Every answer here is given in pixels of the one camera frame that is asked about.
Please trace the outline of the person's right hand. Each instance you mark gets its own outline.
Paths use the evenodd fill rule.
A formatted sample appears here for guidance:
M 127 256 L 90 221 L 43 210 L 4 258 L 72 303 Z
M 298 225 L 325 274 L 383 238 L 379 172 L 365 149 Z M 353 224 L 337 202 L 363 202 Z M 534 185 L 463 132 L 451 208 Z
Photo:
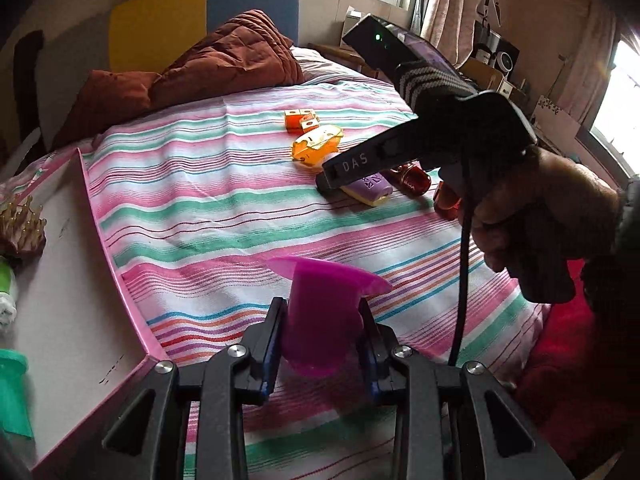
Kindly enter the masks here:
M 575 296 L 568 263 L 608 252 L 619 212 L 620 193 L 592 171 L 532 146 L 475 206 L 471 235 L 525 299 L 562 304 Z

